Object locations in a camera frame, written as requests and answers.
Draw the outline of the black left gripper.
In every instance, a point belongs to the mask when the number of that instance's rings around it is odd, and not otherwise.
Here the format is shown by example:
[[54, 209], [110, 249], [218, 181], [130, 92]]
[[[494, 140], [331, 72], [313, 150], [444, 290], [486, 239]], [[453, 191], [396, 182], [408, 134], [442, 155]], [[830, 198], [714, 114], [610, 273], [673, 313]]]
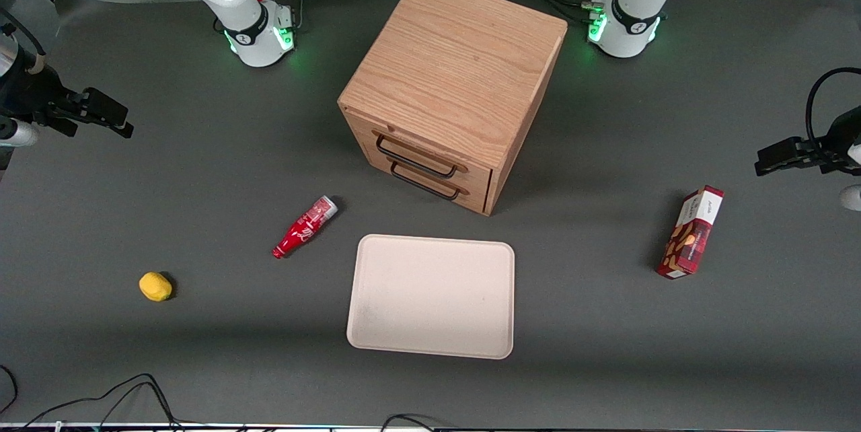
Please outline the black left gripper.
[[860, 107], [837, 116], [824, 137], [814, 135], [812, 111], [808, 106], [804, 113], [808, 141], [802, 137], [788, 137], [757, 151], [757, 161], [754, 163], [757, 176], [766, 176], [781, 170], [808, 168], [808, 142], [812, 147], [810, 162], [818, 166], [822, 174], [860, 174]]

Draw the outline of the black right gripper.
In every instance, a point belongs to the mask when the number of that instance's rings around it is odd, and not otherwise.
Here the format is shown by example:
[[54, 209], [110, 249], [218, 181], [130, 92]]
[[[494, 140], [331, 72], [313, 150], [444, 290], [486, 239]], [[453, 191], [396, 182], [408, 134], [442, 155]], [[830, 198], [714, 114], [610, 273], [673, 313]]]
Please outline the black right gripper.
[[[120, 137], [132, 137], [135, 127], [126, 122], [125, 105], [94, 87], [85, 88], [82, 95], [87, 116], [107, 123]], [[88, 122], [73, 101], [76, 97], [76, 92], [65, 88], [54, 71], [34, 75], [24, 71], [12, 82], [12, 117], [74, 137], [78, 125]]]

